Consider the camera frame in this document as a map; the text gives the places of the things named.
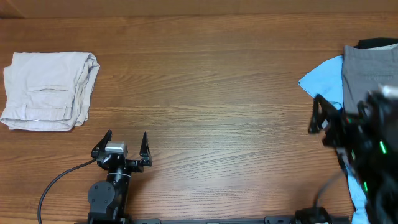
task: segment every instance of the green light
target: green light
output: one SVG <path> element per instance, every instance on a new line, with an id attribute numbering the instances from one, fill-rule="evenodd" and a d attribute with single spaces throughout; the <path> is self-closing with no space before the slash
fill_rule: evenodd
<path id="1" fill-rule="evenodd" d="M 386 146 L 384 145 L 383 141 L 380 141 L 380 148 L 381 148 L 381 151 L 383 152 L 383 154 L 387 153 Z"/>
<path id="2" fill-rule="evenodd" d="M 368 185 L 366 184 L 366 182 L 363 183 L 363 188 L 365 189 L 365 192 L 368 192 Z"/>

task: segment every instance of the gray fabric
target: gray fabric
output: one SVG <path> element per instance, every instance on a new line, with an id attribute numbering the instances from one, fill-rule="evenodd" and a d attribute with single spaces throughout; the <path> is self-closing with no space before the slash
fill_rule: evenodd
<path id="1" fill-rule="evenodd" d="M 398 86 L 398 47 L 389 50 L 344 47 L 343 100 L 347 113 L 358 113 L 356 105 L 379 84 Z"/>

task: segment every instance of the white cloth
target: white cloth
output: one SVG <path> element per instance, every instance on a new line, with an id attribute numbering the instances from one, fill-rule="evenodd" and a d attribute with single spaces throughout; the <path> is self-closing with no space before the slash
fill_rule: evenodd
<path id="1" fill-rule="evenodd" d="M 14 53 L 4 68 L 9 129 L 68 131 L 88 119 L 100 69 L 91 53 Z"/>

